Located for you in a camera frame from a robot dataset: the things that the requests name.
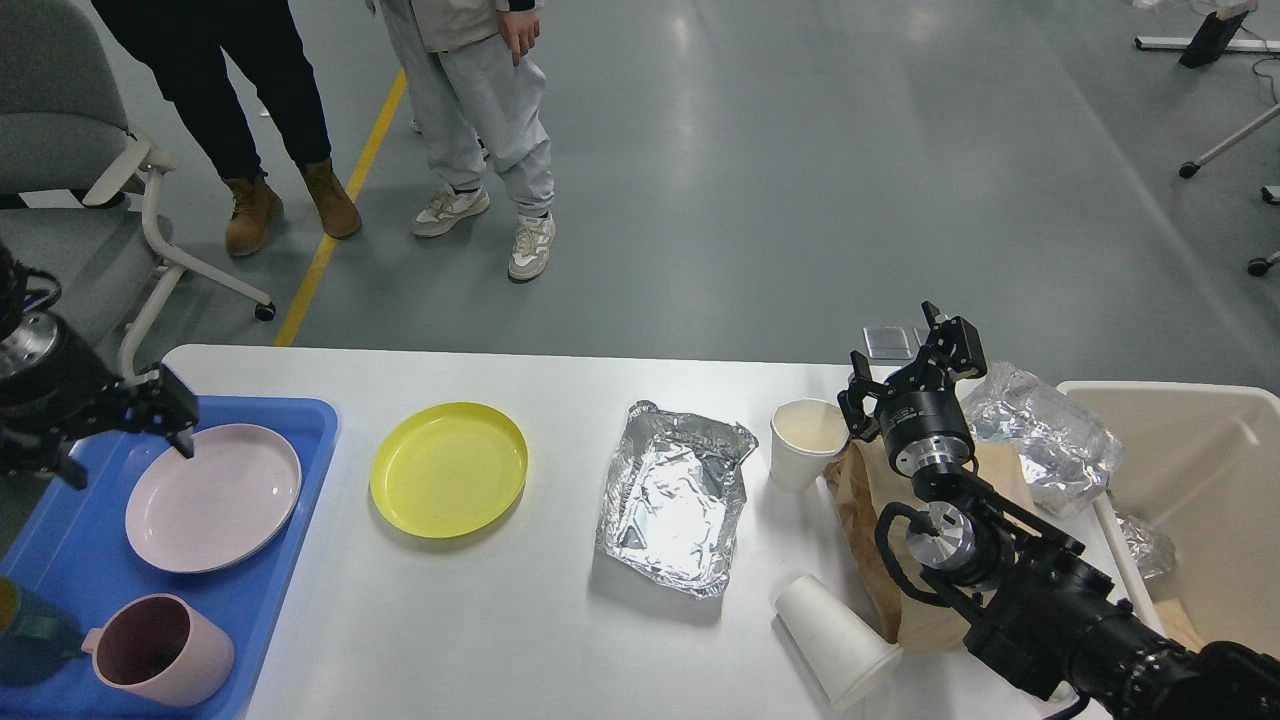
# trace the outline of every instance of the pink mug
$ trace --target pink mug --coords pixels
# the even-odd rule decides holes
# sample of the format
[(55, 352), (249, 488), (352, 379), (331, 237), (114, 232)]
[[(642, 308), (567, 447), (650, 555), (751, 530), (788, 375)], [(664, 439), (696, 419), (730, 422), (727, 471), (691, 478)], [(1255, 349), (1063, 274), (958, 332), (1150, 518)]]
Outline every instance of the pink mug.
[(84, 637), (93, 673), (111, 688), (173, 707), (218, 692), (236, 660), (221, 628), (179, 597), (148, 594), (122, 607)]

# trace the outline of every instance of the shoe lace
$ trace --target shoe lace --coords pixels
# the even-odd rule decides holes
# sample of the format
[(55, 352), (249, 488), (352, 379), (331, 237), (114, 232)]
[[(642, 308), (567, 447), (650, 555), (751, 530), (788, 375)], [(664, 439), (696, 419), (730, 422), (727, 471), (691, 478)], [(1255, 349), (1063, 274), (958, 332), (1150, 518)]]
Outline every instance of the shoe lace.
[(439, 218), (442, 215), (445, 215), (453, 209), (453, 200), (457, 196), (453, 195), (452, 192), (442, 190), (440, 192), (436, 192), (435, 196), (431, 197), (431, 202), (428, 204), (426, 211), (433, 218)]
[(516, 252), (532, 255), (538, 246), (538, 232), (529, 225), (520, 225), (516, 231)]
[(243, 187), (232, 188), (232, 214), (238, 215), (241, 213), (252, 213), (257, 204), (253, 202), (253, 186), (246, 184)]

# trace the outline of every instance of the yellow plate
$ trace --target yellow plate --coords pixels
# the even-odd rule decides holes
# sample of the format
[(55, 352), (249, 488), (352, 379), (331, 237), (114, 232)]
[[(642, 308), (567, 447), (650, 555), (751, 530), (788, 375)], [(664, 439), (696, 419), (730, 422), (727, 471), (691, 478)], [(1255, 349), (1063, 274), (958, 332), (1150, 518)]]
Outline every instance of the yellow plate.
[(525, 487), (529, 450), (520, 428), (475, 402), (411, 415), (387, 436), (369, 479), (392, 525), (424, 538), (452, 538), (498, 519)]

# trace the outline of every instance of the gray sweatpants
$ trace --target gray sweatpants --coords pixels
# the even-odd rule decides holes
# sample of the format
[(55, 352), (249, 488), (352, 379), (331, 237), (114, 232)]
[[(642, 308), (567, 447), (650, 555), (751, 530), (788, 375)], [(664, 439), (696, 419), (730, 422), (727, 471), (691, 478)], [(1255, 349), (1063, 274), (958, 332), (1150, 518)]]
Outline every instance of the gray sweatpants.
[(512, 68), (511, 51), (497, 33), (448, 53), (429, 53), (411, 0), (380, 4), (426, 140), (428, 167), (457, 190), (480, 187), (485, 164), (475, 128), (520, 214), (545, 213), (556, 190), (550, 138), (538, 119), (547, 85), (541, 69), (527, 55)]

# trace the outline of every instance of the foil-wrapped tray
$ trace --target foil-wrapped tray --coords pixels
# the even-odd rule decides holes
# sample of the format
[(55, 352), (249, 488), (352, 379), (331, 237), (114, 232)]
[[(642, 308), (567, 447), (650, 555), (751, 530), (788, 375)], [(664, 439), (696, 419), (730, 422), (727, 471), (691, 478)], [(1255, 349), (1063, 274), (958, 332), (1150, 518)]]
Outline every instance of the foil-wrapped tray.
[(742, 425), (636, 402), (609, 462), (596, 550), (659, 585), (719, 597), (756, 445)]

